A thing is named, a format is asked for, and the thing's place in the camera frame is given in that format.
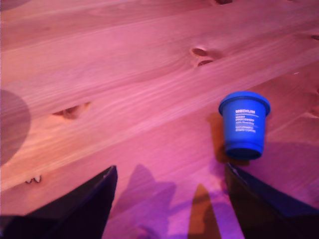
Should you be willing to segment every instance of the wood grain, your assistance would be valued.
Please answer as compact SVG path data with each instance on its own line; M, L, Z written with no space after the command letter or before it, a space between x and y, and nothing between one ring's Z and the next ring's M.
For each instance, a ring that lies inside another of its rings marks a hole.
M242 166L319 208L318 7L17 0L1 12L1 213L27 214L116 164L105 238L243 238L217 112L239 90L272 106L265 153Z

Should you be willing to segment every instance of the blue cup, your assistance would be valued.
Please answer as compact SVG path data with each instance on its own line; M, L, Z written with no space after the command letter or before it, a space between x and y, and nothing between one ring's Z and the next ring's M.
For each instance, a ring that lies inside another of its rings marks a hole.
M270 113L268 100L254 92L238 91L223 99L218 110L224 119L227 155L243 160L259 158Z

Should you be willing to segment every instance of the black object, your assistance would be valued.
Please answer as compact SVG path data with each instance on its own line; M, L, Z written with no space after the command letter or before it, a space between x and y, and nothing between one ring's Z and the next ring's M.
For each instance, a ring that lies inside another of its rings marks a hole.
M226 184L246 239L318 239L319 210L227 164Z
M1 239L100 239L117 184L112 166L27 216L1 216Z

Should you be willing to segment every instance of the cup rim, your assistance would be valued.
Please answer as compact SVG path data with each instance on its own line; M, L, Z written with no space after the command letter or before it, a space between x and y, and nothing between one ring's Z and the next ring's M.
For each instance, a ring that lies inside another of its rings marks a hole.
M237 91L237 92L234 92L234 93L231 93L231 94L227 95L220 102L220 105L219 105L219 108L218 108L219 113L221 115L223 115L223 108L225 107L225 105L227 103L229 103L231 101L235 101L237 99L255 100L255 101L258 101L258 102L262 103L263 106L266 109L266 116L269 115L269 113L271 111L270 103L265 97L255 93L255 92L251 92L251 91Z

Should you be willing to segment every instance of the wooden surface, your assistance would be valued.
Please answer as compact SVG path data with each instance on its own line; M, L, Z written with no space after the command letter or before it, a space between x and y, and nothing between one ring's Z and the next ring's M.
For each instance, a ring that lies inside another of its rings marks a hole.
M242 238L217 110L238 90L272 106L245 169L319 208L318 34L317 0L1 1L1 213L115 164L105 238Z

